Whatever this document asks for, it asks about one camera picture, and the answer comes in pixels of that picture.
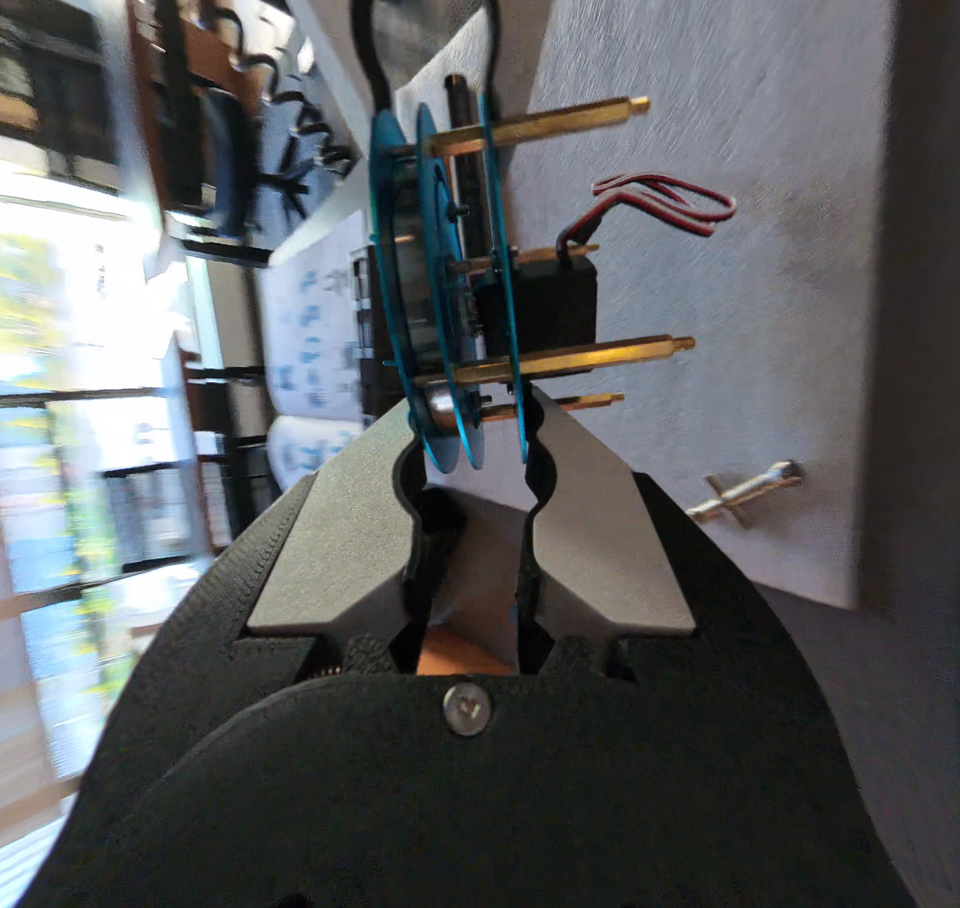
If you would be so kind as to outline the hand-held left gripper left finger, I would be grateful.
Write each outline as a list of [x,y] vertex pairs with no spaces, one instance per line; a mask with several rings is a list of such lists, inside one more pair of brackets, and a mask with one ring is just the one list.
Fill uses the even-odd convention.
[[392,643],[423,533],[425,460],[407,401],[321,467],[248,619],[262,637]]

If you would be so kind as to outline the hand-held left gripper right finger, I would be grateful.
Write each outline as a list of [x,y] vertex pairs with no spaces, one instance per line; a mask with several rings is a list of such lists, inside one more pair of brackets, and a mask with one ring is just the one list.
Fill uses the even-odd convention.
[[520,670],[581,638],[603,669],[627,638],[684,639],[696,620],[634,472],[539,387],[523,397],[523,528],[516,591]]

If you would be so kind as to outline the printed instruction booklet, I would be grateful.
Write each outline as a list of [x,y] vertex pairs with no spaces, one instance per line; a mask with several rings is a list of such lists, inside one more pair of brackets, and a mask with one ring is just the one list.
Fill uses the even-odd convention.
[[266,383],[275,411],[267,458],[283,492],[361,437],[361,336],[353,257],[369,242],[355,212],[261,274]]

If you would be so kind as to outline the blue acrylic robot base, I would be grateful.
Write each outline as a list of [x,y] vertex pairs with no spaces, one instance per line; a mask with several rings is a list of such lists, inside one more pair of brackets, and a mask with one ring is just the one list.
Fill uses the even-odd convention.
[[370,244],[389,333],[390,408],[407,401],[415,433],[436,469],[450,473],[461,455],[480,469],[484,426],[496,419],[516,420],[526,458],[523,397],[537,379],[695,348],[693,339],[672,336],[596,344],[591,240],[618,207],[710,238],[736,214],[729,196],[669,175],[619,175],[592,187],[593,205],[554,245],[523,250],[508,238],[498,165],[506,150],[627,124],[650,111],[650,99],[496,122],[480,97],[478,123],[447,132],[422,104],[408,139],[384,75],[375,76],[372,89]]

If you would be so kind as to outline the grey desk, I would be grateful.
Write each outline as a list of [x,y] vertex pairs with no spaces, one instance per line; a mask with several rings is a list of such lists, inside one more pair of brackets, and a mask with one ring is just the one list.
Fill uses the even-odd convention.
[[652,110],[514,152],[518,245],[615,173],[732,195],[712,240],[600,234],[604,339],[693,334],[608,373],[588,425],[682,507],[707,475],[806,483],[706,525],[810,659],[883,842],[958,906],[958,0],[499,0],[504,113]]

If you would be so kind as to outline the small metal cross wrench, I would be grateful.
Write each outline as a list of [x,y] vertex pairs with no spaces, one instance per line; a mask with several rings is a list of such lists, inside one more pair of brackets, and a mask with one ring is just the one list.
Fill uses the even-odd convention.
[[749,531],[750,519],[744,509],[770,494],[803,485],[806,473],[794,460],[779,461],[756,475],[726,486],[717,474],[708,474],[704,483],[713,496],[698,506],[689,508],[686,516],[700,525],[727,518],[742,531]]

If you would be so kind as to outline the large grid window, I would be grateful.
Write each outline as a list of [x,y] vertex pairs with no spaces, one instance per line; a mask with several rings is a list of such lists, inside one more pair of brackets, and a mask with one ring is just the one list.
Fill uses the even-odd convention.
[[66,824],[107,719],[213,561],[156,274],[130,0],[3,0],[3,906]]

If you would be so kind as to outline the black office chair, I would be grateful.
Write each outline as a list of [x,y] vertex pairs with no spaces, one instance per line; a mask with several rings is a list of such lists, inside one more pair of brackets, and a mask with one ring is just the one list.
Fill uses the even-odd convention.
[[202,89],[200,103],[207,150],[201,188],[210,190],[210,200],[177,217],[202,238],[242,243],[261,233],[257,214],[261,191],[276,195],[285,226],[292,230],[308,218],[304,199],[313,173],[325,171],[342,180],[354,170],[355,151],[337,142],[320,107],[301,91],[284,91],[266,101],[271,109],[297,108],[275,171],[262,171],[262,125],[247,116],[239,99],[210,86]]

